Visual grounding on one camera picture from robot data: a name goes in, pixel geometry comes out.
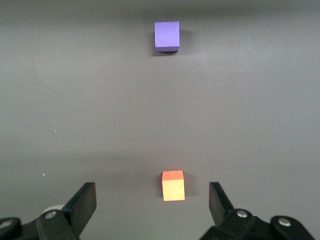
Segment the gray table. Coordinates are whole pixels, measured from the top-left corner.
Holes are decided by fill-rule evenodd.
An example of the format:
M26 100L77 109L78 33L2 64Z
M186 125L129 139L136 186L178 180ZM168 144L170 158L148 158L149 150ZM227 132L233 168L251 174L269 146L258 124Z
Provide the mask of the gray table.
M94 181L81 239L198 239L217 181L319 239L320 3L279 2L1 1L0 218ZM178 53L155 52L160 21ZM169 170L185 201L163 201Z

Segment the cube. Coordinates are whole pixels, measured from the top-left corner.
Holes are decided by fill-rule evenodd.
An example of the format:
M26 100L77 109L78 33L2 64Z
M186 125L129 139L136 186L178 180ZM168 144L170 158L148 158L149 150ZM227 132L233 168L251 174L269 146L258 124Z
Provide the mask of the cube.
M177 52L180 46L179 22L155 22L154 41L157 52Z
M164 171L162 173L164 201L185 200L185 180L183 171Z

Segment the screw head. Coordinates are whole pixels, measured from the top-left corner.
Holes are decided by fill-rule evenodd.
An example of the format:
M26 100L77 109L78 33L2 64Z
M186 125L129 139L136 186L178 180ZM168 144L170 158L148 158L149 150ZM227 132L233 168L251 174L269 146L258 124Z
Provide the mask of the screw head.
M245 219L245 218L248 217L248 214L247 214L245 211L243 211L243 210L238 210L238 211L236 212L236 214L238 215L238 217L243 218L243 219Z
M9 227L12 224L12 220L9 221L4 221L3 223L0 224L0 229L4 229L6 227Z
M51 211L51 212L48 212L44 218L45 219L52 219L57 213L55 211Z
M285 226L285 227L290 227L291 226L291 223L288 219L286 218L283 218L283 217L280 217L278 219L278 223L280 223L282 226Z

